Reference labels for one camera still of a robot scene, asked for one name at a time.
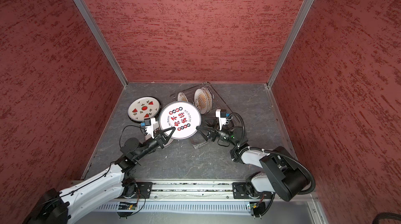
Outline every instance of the watermelon pattern plate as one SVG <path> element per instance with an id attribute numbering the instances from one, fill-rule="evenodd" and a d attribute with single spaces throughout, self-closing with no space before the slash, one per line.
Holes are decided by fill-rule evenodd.
<path id="1" fill-rule="evenodd" d="M 152 97 L 142 97 L 134 101 L 128 108 L 128 116 L 133 121 L 144 121 L 153 118 L 160 111 L 160 102 Z"/>

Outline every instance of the gray floor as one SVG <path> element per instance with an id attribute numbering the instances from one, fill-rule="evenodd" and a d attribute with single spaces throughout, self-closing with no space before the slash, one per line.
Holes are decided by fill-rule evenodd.
<path id="1" fill-rule="evenodd" d="M 161 106 L 171 103 L 170 95 L 194 86 L 188 83 L 130 83 L 123 94 L 104 138 L 86 175 L 89 178 L 106 169 L 111 161 L 121 156 L 118 139 L 121 131 L 133 122 L 128 118 L 129 105 L 144 96 L 157 98 Z M 250 146 L 273 149 L 283 145 L 271 104 L 262 84 L 213 84 L 228 106 L 244 119 Z M 122 143 L 131 137 L 143 140 L 138 128 L 128 127 Z M 234 163 L 231 147 L 216 142 L 194 149 L 188 140 L 175 140 L 167 148 L 143 158 L 136 167 L 138 179 L 245 179 L 260 168 Z"/>

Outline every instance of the plate in dish rack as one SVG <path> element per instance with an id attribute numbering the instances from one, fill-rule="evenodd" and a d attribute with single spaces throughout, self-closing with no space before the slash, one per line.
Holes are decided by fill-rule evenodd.
<path id="1" fill-rule="evenodd" d="M 207 96 L 202 88 L 198 88 L 195 91 L 194 105 L 198 108 L 200 114 L 204 115 L 207 112 L 209 105 L 207 101 Z"/>
<path id="2" fill-rule="evenodd" d="M 185 94 L 183 92 L 179 92 L 177 95 L 177 101 L 186 101 L 188 102 L 187 97 L 185 96 Z"/>
<path id="3" fill-rule="evenodd" d="M 191 103 L 175 101 L 163 108 L 159 118 L 160 129 L 175 127 L 173 139 L 186 139 L 197 132 L 197 126 L 201 125 L 201 114 Z"/>
<path id="4" fill-rule="evenodd" d="M 145 121 L 153 118 L 160 111 L 160 103 L 153 97 L 142 97 L 134 101 L 128 108 L 128 116 L 133 121 Z"/>
<path id="5" fill-rule="evenodd" d="M 212 95 L 210 94 L 209 90 L 206 87 L 202 86 L 201 89 L 204 91 L 204 94 L 206 94 L 206 97 L 207 97 L 208 104 L 207 104 L 206 113 L 208 113 L 208 112 L 210 112 L 210 110 L 212 110 L 212 106 L 213 106 Z"/>

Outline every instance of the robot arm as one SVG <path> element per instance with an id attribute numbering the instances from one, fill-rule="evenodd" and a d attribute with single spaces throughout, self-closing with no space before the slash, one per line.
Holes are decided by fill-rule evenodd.
<path id="1" fill-rule="evenodd" d="M 23 224 L 73 224 L 107 201 L 133 195 L 137 191 L 133 168 L 158 146 L 164 148 L 174 131 L 174 127 L 158 131 L 145 143 L 128 139 L 120 149 L 123 155 L 105 171 L 60 192 L 51 189 L 43 194 Z"/>
<path id="2" fill-rule="evenodd" d="M 233 115 L 238 117 L 242 126 L 224 128 Z M 264 171 L 247 179 L 244 191 L 251 198 L 259 197 L 263 191 L 269 191 L 277 193 L 284 201 L 290 201 L 297 194 L 308 194 L 314 190 L 316 184 L 311 172 L 284 147 L 279 146 L 274 150 L 251 147 L 247 144 L 245 126 L 239 114 L 228 115 L 225 110 L 216 110 L 216 117 L 218 120 L 214 127 L 198 127 L 198 130 L 208 131 L 207 134 L 201 132 L 205 140 L 218 139 L 233 144 L 234 148 L 230 153 L 234 162 L 252 164 Z M 302 190 L 309 183 L 310 187 Z"/>
<path id="3" fill-rule="evenodd" d="M 285 201 L 290 201 L 296 194 L 307 194 L 314 190 L 312 174 L 283 147 L 275 150 L 264 150 L 250 147 L 247 142 L 245 127 L 241 116 L 242 127 L 223 128 L 232 119 L 225 110 L 216 110 L 217 123 L 214 127 L 197 127 L 201 135 L 208 140 L 219 140 L 234 145 L 230 151 L 232 160 L 243 164 L 261 167 L 264 173 L 258 173 L 247 179 L 244 191 L 250 198 L 261 196 L 264 191 L 275 192 Z M 145 119 L 145 127 L 153 134 L 155 119 Z M 205 135 L 200 130 L 207 130 Z M 123 155 L 110 164 L 110 167 L 83 181 L 82 183 L 57 192 L 47 191 L 38 201 L 33 211 L 23 224 L 73 224 L 87 213 L 103 203 L 123 196 L 133 196 L 137 192 L 133 179 L 133 168 L 144 156 L 152 153 L 157 147 L 164 148 L 173 135 L 175 127 L 157 131 L 155 136 L 144 143 L 136 138 L 128 139 L 120 149 Z M 311 182 L 307 190 L 302 190 Z"/>

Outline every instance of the wire dish rack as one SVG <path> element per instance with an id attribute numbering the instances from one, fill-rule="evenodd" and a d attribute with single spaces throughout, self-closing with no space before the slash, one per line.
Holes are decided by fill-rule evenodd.
<path id="1" fill-rule="evenodd" d="M 185 97 L 188 99 L 188 102 L 194 104 L 195 91 L 201 87 L 206 87 L 212 96 L 212 109 L 210 110 L 210 112 L 201 116 L 202 117 L 202 121 L 200 124 L 201 126 L 207 126 L 211 121 L 214 121 L 217 119 L 216 118 L 216 109 L 225 109 L 227 111 L 227 113 L 233 112 L 209 82 L 204 82 L 204 83 L 190 87 L 185 90 L 176 91 L 172 95 L 170 95 L 170 98 L 172 99 L 173 102 L 178 101 L 177 100 L 178 93 L 182 92 L 185 95 Z M 233 117 L 232 121 L 233 121 L 234 125 L 236 125 L 236 126 L 239 126 L 241 124 L 237 120 L 236 117 Z M 189 137 L 188 139 L 195 149 L 211 142 L 211 141 L 205 141 L 205 139 L 200 134 L 195 134 L 195 135 Z"/>

